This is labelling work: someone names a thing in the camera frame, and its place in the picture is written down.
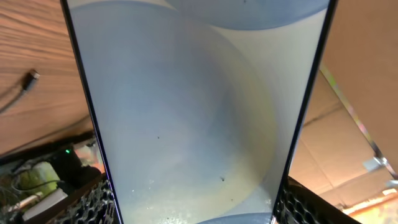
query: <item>metal grille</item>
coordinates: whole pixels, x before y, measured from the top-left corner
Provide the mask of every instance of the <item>metal grille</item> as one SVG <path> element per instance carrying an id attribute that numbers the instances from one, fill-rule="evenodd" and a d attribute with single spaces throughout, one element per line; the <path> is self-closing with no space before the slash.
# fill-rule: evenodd
<path id="1" fill-rule="evenodd" d="M 101 181 L 88 194 L 79 199 L 78 203 L 54 223 L 56 224 L 111 224 L 114 218 L 115 204 L 109 181 Z"/>
<path id="2" fill-rule="evenodd" d="M 278 202 L 276 217 L 280 224 L 332 224 L 304 198 L 286 188 Z"/>

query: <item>cable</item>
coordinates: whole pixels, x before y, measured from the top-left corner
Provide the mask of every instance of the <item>cable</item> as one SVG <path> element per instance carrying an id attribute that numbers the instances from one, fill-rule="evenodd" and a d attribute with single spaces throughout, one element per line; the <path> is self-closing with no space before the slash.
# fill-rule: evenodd
<path id="1" fill-rule="evenodd" d="M 13 85 L 11 85 L 10 87 L 8 87 L 7 90 L 4 90 L 1 94 L 0 94 L 0 100 L 3 99 L 4 97 L 6 97 L 8 94 L 10 94 L 10 92 L 17 88 L 20 84 L 21 84 L 22 79 L 17 80 Z"/>
<path id="2" fill-rule="evenodd" d="M 54 182 L 59 183 L 59 182 L 63 182 L 63 181 L 62 181 L 62 180 L 50 180 L 50 181 L 41 183 L 41 184 L 36 185 L 36 186 L 33 186 L 33 187 L 29 187 L 29 188 L 27 188 L 27 189 L 19 189 L 19 188 L 17 188 L 17 187 L 14 185 L 14 183 L 12 184 L 11 187 L 12 187 L 14 190 L 18 191 L 18 192 L 25 192 L 25 191 L 29 191 L 29 190 L 34 190 L 34 189 L 36 189 L 36 188 L 38 188 L 38 187 L 45 186 L 45 185 L 47 185 L 47 184 L 51 184 L 51 183 L 54 183 Z"/>
<path id="3" fill-rule="evenodd" d="M 22 89 L 10 102 L 6 103 L 0 108 L 0 114 L 6 112 L 10 107 L 14 106 L 14 104 L 16 104 L 34 86 L 39 77 L 40 75 L 35 70 L 31 70 L 29 73 L 27 73 L 22 80 Z M 6 96 L 7 94 L 8 92 L 4 92 L 1 97 Z"/>
<path id="4" fill-rule="evenodd" d="M 18 95 L 16 95 L 10 102 L 8 102 L 6 105 L 4 105 L 2 108 L 0 108 L 0 114 L 6 112 L 10 107 L 12 107 L 14 104 L 16 104 L 24 95 L 26 91 L 21 90 Z"/>
<path id="5" fill-rule="evenodd" d="M 18 194 L 7 189 L 5 186 L 0 185 L 0 193 L 2 193 L 2 196 L 0 196 L 2 199 L 0 202 L 0 224 L 6 224 L 19 213 L 20 201 Z"/>

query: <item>wooden surface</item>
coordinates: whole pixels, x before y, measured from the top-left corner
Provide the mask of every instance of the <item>wooden surface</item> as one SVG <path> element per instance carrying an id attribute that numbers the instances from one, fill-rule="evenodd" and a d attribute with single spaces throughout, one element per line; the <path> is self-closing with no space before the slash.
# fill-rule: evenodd
<path id="1" fill-rule="evenodd" d="M 36 86 L 0 114 L 0 156 L 88 114 L 59 1 L 1 0 L 0 95 L 31 68 L 41 74 Z M 44 141 L 87 129 L 89 120 Z"/>
<path id="2" fill-rule="evenodd" d="M 398 171 L 398 1 L 340 1 L 323 57 Z"/>

